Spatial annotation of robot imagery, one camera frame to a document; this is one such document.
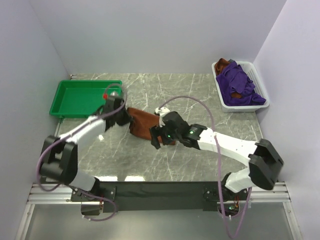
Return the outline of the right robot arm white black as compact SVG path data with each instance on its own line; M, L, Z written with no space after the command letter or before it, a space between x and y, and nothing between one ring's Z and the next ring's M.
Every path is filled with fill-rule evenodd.
M187 148L221 153L245 166L245 169L228 173L223 178L220 194L224 199L231 200L238 192L250 187L273 190L284 161L270 141L242 140L200 124L189 125L176 111L165 107L157 108L155 115L159 116L159 123L149 132L151 144L156 149L178 141Z

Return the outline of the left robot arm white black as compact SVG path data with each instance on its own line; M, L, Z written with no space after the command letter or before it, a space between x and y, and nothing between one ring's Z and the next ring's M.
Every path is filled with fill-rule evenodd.
M58 137L48 136L36 166L37 183L46 177L58 185L82 191L89 201L100 198L103 194L100 180L78 169L78 151L114 125L123 126L132 121L126 101L126 96L108 95L105 103L80 125Z

